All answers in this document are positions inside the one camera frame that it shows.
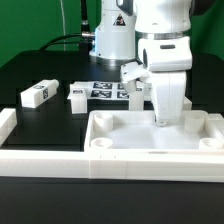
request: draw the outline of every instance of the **white platform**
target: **white platform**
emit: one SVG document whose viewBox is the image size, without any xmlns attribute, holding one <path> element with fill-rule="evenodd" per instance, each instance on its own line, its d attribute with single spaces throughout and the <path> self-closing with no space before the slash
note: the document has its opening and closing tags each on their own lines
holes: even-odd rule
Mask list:
<svg viewBox="0 0 224 224">
<path fill-rule="evenodd" d="M 93 128 L 97 112 L 89 117 L 84 152 L 2 148 L 0 176 L 224 182 L 224 149 L 198 149 L 201 137 L 223 138 L 222 116 L 207 115 L 203 132 L 187 134 L 183 131 L 183 118 L 159 128 L 154 126 L 154 116 L 149 111 L 109 111 L 114 114 L 114 127 L 104 135 L 113 138 L 114 149 L 98 150 L 90 147 L 90 141 L 102 134 Z M 163 138 L 163 132 L 169 136 Z"/>
<path fill-rule="evenodd" d="M 95 130 L 94 115 L 100 113 L 113 115 L 111 131 Z M 185 116 L 197 113 L 205 117 L 203 130 L 195 133 L 186 131 L 184 129 Z M 210 116 L 204 111 L 184 111 L 179 121 L 169 122 L 165 127 L 158 127 L 155 124 L 153 111 L 93 111 L 89 116 L 85 152 L 99 152 L 99 149 L 91 147 L 90 143 L 93 139 L 109 138 L 113 141 L 113 149 L 107 149 L 107 152 L 220 153 L 224 155 L 224 149 L 199 150 L 199 141 L 207 137 L 224 141 L 222 116 Z"/>
</svg>

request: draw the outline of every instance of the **black cable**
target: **black cable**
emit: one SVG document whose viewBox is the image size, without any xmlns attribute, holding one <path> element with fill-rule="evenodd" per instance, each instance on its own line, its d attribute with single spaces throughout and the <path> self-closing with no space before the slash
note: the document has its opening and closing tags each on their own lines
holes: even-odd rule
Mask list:
<svg viewBox="0 0 224 224">
<path fill-rule="evenodd" d="M 86 0 L 81 0 L 81 15 L 82 20 L 88 20 Z"/>
<path fill-rule="evenodd" d="M 68 42 L 55 42 L 55 43 L 51 43 L 49 44 L 49 47 L 52 45 L 60 45 L 60 44 L 79 44 L 79 41 L 68 41 Z"/>
<path fill-rule="evenodd" d="M 54 38 L 51 41 L 49 41 L 47 44 L 42 46 L 39 50 L 40 51 L 45 51 L 49 46 L 56 44 L 56 42 L 59 41 L 59 40 L 65 40 L 65 39 L 68 39 L 68 38 L 81 37 L 81 36 L 82 36 L 81 33 L 74 33 L 74 34 L 68 34 L 68 35 L 64 35 L 64 36 Z"/>
<path fill-rule="evenodd" d="M 81 17 L 82 17 L 81 31 L 82 32 L 84 32 L 84 31 L 89 32 L 90 27 L 89 27 L 89 22 L 88 22 L 86 0 L 81 0 L 80 1 L 80 6 L 81 6 Z"/>
</svg>

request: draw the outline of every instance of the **white object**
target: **white object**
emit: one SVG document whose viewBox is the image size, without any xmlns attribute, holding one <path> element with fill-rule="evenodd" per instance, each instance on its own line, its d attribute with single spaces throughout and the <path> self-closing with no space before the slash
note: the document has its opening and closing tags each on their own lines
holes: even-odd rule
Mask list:
<svg viewBox="0 0 224 224">
<path fill-rule="evenodd" d="M 113 130 L 98 132 L 94 128 L 94 117 L 104 112 L 113 115 Z M 186 131 L 185 115 L 197 113 L 204 116 L 203 130 Z M 179 120 L 170 121 L 162 128 L 155 123 L 154 111 L 92 111 L 89 116 L 84 150 L 94 152 L 91 141 L 96 138 L 108 138 L 113 141 L 112 151 L 116 153 L 224 154 L 224 150 L 199 150 L 198 148 L 202 138 L 216 138 L 223 141 L 223 131 L 224 123 L 217 126 L 204 111 L 183 111 Z"/>
<path fill-rule="evenodd" d="M 133 7 L 138 32 L 176 33 L 191 27 L 191 0 L 134 0 Z"/>
<path fill-rule="evenodd" d="M 144 92 L 143 91 L 135 91 L 129 94 L 128 108 L 131 111 L 144 110 Z"/>
<path fill-rule="evenodd" d="M 43 80 L 20 93 L 23 107 L 36 108 L 57 93 L 56 79 Z"/>
<path fill-rule="evenodd" d="M 138 56 L 149 71 L 180 71 L 192 67 L 190 38 L 150 40 L 138 42 Z"/>
<path fill-rule="evenodd" d="M 223 142 L 215 138 L 203 138 L 199 142 L 199 149 L 223 149 Z"/>
<path fill-rule="evenodd" d="M 185 70 L 192 67 L 190 38 L 191 0 L 121 0 L 118 6 L 136 15 L 137 58 L 143 65 L 121 67 L 121 80 L 128 94 L 137 78 L 151 84 L 152 102 L 159 126 L 179 119 L 186 88 Z"/>
<path fill-rule="evenodd" d="M 127 16 L 116 0 L 102 2 L 101 22 L 96 28 L 95 49 L 90 59 L 111 66 L 135 59 L 135 16 Z"/>
<path fill-rule="evenodd" d="M 188 132 L 201 132 L 204 128 L 205 113 L 189 112 L 185 115 L 184 129 Z"/>
<path fill-rule="evenodd" d="M 70 92 L 72 114 L 87 113 L 87 97 L 85 89 L 73 88 L 71 85 Z"/>
<path fill-rule="evenodd" d="M 5 108 L 0 113 L 0 147 L 17 125 L 16 110 Z"/>
<path fill-rule="evenodd" d="M 91 141 L 91 147 L 94 149 L 112 149 L 113 141 L 109 138 L 95 138 Z"/>
<path fill-rule="evenodd" d="M 113 115 L 103 112 L 94 115 L 94 129 L 97 132 L 108 132 L 113 130 Z"/>
</svg>

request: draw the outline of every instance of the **warning label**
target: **warning label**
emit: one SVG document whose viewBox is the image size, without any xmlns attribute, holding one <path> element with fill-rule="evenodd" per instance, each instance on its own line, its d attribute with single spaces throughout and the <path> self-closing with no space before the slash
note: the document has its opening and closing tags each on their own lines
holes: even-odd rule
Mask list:
<svg viewBox="0 0 224 224">
<path fill-rule="evenodd" d="M 114 26 L 126 26 L 124 19 L 121 14 L 117 17 L 117 19 L 114 22 Z"/>
</svg>

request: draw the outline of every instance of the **white block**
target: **white block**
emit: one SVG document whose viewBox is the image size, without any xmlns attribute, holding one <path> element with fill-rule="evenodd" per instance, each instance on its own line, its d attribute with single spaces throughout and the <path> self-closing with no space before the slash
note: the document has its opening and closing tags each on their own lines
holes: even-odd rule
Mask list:
<svg viewBox="0 0 224 224">
<path fill-rule="evenodd" d="M 191 109 L 192 109 L 192 102 L 187 97 L 185 97 L 183 110 L 191 110 Z"/>
<path fill-rule="evenodd" d="M 0 113 L 0 147 L 17 125 L 16 110 L 5 108 Z"/>
<path fill-rule="evenodd" d="M 20 93 L 23 107 L 36 108 L 57 93 L 59 82 L 56 79 L 43 80 Z"/>
<path fill-rule="evenodd" d="M 126 161 L 111 153 L 96 153 L 89 160 L 90 179 L 125 179 Z"/>
<path fill-rule="evenodd" d="M 89 178 L 83 152 L 0 150 L 0 176 Z"/>
<path fill-rule="evenodd" d="M 87 113 L 87 97 L 85 89 L 71 88 L 72 114 Z"/>
<path fill-rule="evenodd" d="M 144 109 L 144 92 L 135 91 L 129 94 L 129 110 L 142 111 Z"/>
</svg>

